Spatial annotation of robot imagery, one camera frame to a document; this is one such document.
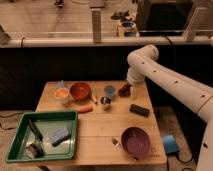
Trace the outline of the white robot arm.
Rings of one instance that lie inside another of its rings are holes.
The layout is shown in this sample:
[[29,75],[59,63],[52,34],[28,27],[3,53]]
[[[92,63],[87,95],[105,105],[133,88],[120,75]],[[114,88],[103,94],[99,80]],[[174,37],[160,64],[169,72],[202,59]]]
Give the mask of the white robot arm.
[[152,44],[130,52],[126,80],[135,86],[149,78],[206,123],[196,171],[213,171],[213,88],[158,64],[158,57]]

